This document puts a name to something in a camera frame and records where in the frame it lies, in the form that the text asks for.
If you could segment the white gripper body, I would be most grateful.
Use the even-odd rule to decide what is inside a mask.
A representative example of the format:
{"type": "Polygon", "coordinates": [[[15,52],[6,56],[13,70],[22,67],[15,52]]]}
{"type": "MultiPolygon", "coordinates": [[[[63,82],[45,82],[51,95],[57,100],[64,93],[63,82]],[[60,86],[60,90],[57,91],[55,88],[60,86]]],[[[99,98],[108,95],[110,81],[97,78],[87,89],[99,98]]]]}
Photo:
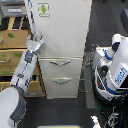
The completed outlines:
{"type": "Polygon", "coordinates": [[[30,53],[38,54],[40,52],[40,49],[41,49],[41,43],[35,42],[32,40],[28,40],[26,42],[26,47],[30,53]]]}

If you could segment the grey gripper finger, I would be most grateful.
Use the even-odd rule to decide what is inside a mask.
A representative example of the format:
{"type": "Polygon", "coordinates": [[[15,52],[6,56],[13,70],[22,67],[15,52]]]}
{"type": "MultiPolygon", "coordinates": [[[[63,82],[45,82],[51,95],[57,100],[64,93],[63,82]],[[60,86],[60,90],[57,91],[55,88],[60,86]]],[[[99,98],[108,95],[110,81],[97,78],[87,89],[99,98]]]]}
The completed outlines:
{"type": "Polygon", "coordinates": [[[35,40],[34,40],[34,36],[32,36],[32,35],[27,36],[27,37],[26,37],[26,41],[28,41],[28,40],[35,41],[35,40]]]}
{"type": "Polygon", "coordinates": [[[40,40],[39,40],[38,42],[39,42],[39,44],[40,44],[41,46],[44,45],[44,44],[45,44],[45,42],[44,42],[44,37],[41,36],[41,38],[40,38],[40,40]]]}

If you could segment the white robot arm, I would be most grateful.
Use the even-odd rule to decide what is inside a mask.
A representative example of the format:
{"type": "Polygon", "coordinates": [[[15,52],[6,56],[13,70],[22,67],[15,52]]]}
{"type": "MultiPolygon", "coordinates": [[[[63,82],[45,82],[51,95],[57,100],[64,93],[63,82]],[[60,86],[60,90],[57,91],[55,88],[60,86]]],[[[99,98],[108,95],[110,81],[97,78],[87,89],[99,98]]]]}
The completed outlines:
{"type": "Polygon", "coordinates": [[[17,128],[26,112],[24,95],[32,79],[37,55],[44,45],[44,38],[26,39],[27,49],[23,52],[13,74],[10,86],[0,92],[0,128],[17,128]]]}

